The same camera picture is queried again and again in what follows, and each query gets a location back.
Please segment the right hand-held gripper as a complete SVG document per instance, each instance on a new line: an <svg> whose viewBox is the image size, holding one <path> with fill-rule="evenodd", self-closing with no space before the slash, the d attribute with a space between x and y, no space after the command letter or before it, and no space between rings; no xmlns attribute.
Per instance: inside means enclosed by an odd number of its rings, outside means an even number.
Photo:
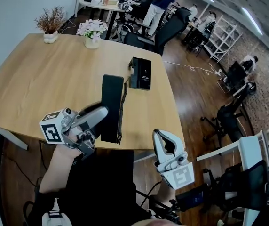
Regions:
<svg viewBox="0 0 269 226"><path fill-rule="evenodd" d="M154 129L152 133L155 166L163 180L174 190L194 182L193 163L188 161L182 140L175 134Z"/></svg>

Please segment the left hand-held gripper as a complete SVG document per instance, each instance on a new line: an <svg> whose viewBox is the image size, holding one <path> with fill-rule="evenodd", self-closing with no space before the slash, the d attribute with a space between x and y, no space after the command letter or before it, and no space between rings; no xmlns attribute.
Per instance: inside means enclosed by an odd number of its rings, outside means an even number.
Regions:
<svg viewBox="0 0 269 226"><path fill-rule="evenodd" d="M85 159L95 151L95 140L98 138L95 126L107 115L108 109L104 106L88 107L79 112L65 108L46 114L39 125L48 144L62 144L77 149L83 154L82 159ZM81 127L82 133L74 142L65 133L76 126Z"/></svg>

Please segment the person's left hand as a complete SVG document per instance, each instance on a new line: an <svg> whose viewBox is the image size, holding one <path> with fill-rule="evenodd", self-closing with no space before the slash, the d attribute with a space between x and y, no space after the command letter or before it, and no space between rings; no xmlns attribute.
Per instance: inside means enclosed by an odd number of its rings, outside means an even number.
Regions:
<svg viewBox="0 0 269 226"><path fill-rule="evenodd" d="M68 136L68 138L74 142L78 140L78 135L82 133L81 127L77 126L69 131L67 131L65 134Z"/></svg>

